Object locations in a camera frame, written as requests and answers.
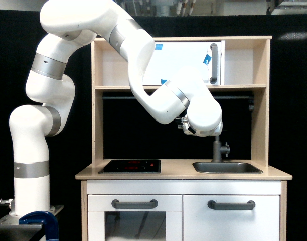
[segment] white cabinet door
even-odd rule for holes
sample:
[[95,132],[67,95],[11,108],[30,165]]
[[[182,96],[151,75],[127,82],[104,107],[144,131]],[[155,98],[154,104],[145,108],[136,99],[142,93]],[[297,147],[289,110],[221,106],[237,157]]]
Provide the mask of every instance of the white cabinet door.
[[88,195],[89,241],[182,241],[182,217],[181,195]]
[[[209,201],[255,207],[214,210]],[[279,241],[279,196],[184,195],[184,241]]]

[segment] oven window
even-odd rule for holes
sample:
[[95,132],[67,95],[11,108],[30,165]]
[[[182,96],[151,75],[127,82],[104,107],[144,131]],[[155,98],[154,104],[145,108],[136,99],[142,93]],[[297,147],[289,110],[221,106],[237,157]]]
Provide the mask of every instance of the oven window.
[[105,240],[166,241],[166,213],[106,212]]

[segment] microwave handle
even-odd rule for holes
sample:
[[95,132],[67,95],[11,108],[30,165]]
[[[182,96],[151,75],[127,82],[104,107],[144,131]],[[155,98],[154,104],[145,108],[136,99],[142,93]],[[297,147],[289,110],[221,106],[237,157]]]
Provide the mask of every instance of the microwave handle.
[[212,77],[210,78],[209,82],[211,84],[216,84],[217,82],[217,71],[218,71],[218,46],[217,44],[213,43],[210,45],[210,49],[212,50]]
[[153,199],[150,202],[119,202],[115,199],[111,205],[116,209],[153,209],[158,206],[158,201]]

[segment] silver joint ring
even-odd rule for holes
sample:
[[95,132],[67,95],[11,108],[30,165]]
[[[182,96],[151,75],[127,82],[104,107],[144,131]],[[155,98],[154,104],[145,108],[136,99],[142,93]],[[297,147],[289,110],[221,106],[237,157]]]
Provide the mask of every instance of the silver joint ring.
[[186,96],[177,88],[176,85],[174,85],[171,81],[167,81],[165,84],[177,97],[178,99],[183,103],[185,108],[187,109],[189,106],[189,100],[186,98]]
[[38,178],[49,175],[49,161],[20,163],[14,162],[14,177]]
[[49,112],[51,113],[52,116],[52,128],[50,130],[50,132],[46,135],[46,137],[52,137],[54,136],[60,129],[61,126],[61,116],[59,114],[59,112],[54,109],[51,106],[44,106],[46,109],[49,110]]
[[134,19],[126,19],[122,23],[116,25],[112,30],[109,43],[120,53],[120,48],[127,35],[134,30],[142,29],[142,27]]
[[66,65],[66,63],[36,53],[31,70],[49,78],[61,80]]

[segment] oven door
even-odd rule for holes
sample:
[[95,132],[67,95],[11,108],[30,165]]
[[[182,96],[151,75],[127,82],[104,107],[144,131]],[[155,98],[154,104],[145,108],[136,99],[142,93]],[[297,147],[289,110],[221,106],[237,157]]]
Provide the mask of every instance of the oven door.
[[88,240],[182,240],[181,195],[88,195]]

